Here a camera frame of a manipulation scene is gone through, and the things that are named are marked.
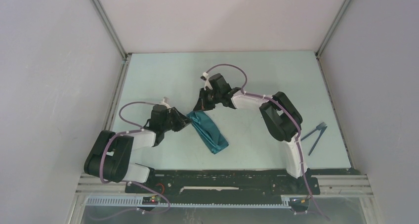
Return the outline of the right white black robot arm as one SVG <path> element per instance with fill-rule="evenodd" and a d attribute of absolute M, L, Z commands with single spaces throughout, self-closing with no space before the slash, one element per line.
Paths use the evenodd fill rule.
<path fill-rule="evenodd" d="M 307 180 L 303 175 L 307 165 L 300 146 L 303 119 L 289 98 L 281 91 L 274 95 L 257 95 L 232 88 L 220 73 L 210 77 L 204 72 L 201 79 L 205 84 L 193 111 L 210 111 L 218 104 L 231 109 L 258 110 L 270 135 L 286 144 L 286 171 L 291 175 L 287 180 L 288 189 L 293 193 L 305 190 Z"/>

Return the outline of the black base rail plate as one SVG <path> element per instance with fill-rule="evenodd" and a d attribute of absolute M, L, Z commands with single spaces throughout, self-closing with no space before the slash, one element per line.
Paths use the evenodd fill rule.
<path fill-rule="evenodd" d="M 285 170 L 156 170 L 144 185 L 170 203 L 278 204 L 287 195 L 320 194 L 317 178 L 294 178 Z"/>

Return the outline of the teal satin napkin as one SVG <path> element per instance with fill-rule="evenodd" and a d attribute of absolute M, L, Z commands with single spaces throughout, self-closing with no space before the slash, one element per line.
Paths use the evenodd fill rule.
<path fill-rule="evenodd" d="M 216 123 L 204 111 L 192 111 L 186 116 L 212 154 L 217 154 L 229 146 Z"/>

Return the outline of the small black circuit board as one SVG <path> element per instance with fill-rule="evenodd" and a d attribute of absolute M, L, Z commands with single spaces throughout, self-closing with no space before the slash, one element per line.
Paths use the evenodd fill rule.
<path fill-rule="evenodd" d="M 160 200 L 156 197 L 143 197 L 142 205 L 158 205 Z"/>

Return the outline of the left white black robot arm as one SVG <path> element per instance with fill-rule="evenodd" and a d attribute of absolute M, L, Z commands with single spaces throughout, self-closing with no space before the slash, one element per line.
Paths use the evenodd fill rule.
<path fill-rule="evenodd" d="M 103 183 L 135 181 L 143 192 L 155 189 L 152 168 L 134 162 L 132 153 L 158 146 L 168 131 L 179 132 L 191 120 L 166 102 L 152 105 L 151 116 L 136 130 L 113 132 L 102 130 L 85 163 L 84 172 Z"/>

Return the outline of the blue plastic knife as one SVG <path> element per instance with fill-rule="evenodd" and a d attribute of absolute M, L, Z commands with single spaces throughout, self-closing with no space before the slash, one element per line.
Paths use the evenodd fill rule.
<path fill-rule="evenodd" d="M 312 145 L 312 147 L 311 147 L 311 149 L 308 153 L 308 156 L 310 156 L 313 153 L 314 149 L 316 148 L 318 142 L 320 141 L 321 137 L 323 136 L 323 134 L 325 133 L 327 128 L 328 128 L 328 126 L 324 126 L 321 129 L 316 129 L 316 131 L 319 131 L 319 136 L 317 137 L 316 141 Z"/>

